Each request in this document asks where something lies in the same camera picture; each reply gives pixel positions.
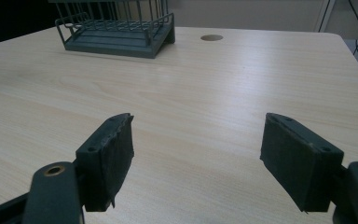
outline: wooden table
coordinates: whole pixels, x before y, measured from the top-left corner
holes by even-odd
[[[358,161],[358,63],[337,35],[177,28],[151,60],[65,51],[52,28],[0,43],[0,203],[124,112],[135,158],[87,223],[331,223],[334,205],[299,212],[259,159],[267,112]]]

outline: white wall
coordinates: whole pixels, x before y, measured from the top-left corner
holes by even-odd
[[[358,0],[352,0],[358,11]],[[348,0],[337,0],[325,32],[341,35],[344,39],[358,39],[358,22]]]
[[[358,0],[352,0],[358,8]],[[324,0],[168,0],[176,26],[313,32]],[[326,32],[358,37],[348,0],[337,0]]]

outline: wire rack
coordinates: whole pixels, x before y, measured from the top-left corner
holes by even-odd
[[[175,41],[167,0],[48,1],[56,4],[56,26],[67,50],[155,58],[164,42]]]

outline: light wood tabletop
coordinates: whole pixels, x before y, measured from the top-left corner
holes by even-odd
[[[259,159],[268,112],[358,161],[358,63],[337,35],[176,28],[139,59],[65,51],[51,28],[0,43],[0,203],[125,112],[135,157],[116,208],[86,223],[332,223],[333,204],[301,213]]]

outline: dish rack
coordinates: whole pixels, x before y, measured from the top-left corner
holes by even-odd
[[[66,50],[155,58],[174,43],[174,16],[167,0],[48,0]],[[62,27],[69,29],[65,40]]]

